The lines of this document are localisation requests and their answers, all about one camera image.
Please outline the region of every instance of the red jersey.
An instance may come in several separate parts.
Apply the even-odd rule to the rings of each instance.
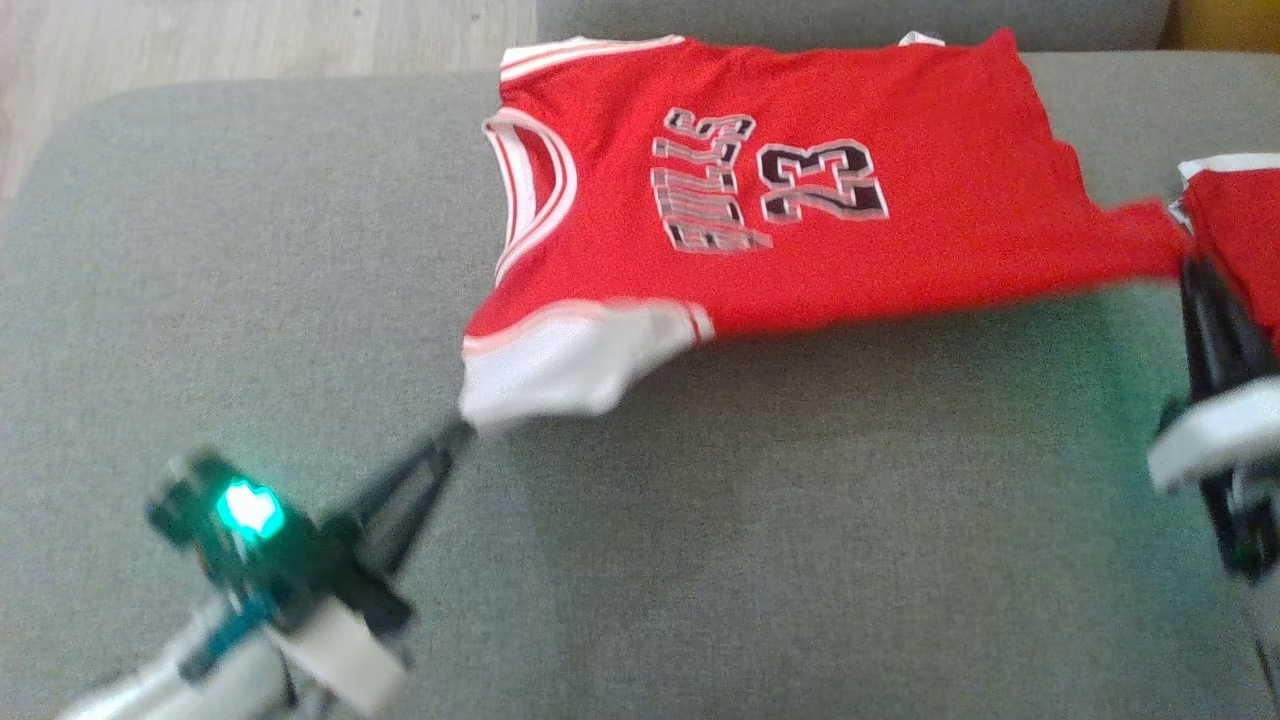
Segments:
[[[1179,169],[1197,251],[1217,260],[1280,356],[1280,154],[1216,155]]]
[[[474,421],[603,411],[713,336],[1175,277],[1156,202],[1103,211],[1001,31],[782,54],[668,36],[511,50],[509,217],[466,329]]]

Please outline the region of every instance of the wooden floor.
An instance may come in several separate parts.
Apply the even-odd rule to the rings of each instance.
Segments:
[[[50,132],[125,90],[497,65],[534,0],[0,0],[0,219]]]

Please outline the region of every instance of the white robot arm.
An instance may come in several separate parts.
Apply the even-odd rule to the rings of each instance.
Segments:
[[[471,434],[451,423],[319,525],[215,454],[175,459],[148,519],[197,550],[223,594],[154,661],[59,720],[311,720],[338,702],[378,715],[406,678],[383,641],[412,612],[385,580]]]

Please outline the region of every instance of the gray couch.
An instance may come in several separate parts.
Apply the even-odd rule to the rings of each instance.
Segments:
[[[1164,9],[731,5],[540,13],[547,37],[1012,22],[1110,47],[1151,45]],[[1100,202],[1280,147],[1280,59],[1027,63]],[[47,716],[205,592],[142,519],[169,456],[214,442],[319,509],[448,414],[504,223],[495,86],[170,87],[49,143],[0,246],[0,715]],[[402,585],[417,665],[392,716],[1266,716],[1198,501],[1144,477],[1181,354],[1175,293],[1126,287],[710,346],[608,416],[486,438]]]

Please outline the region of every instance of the green led light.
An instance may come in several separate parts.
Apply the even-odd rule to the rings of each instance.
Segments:
[[[218,498],[218,518],[244,539],[261,541],[284,527],[284,507],[269,488],[237,479]]]

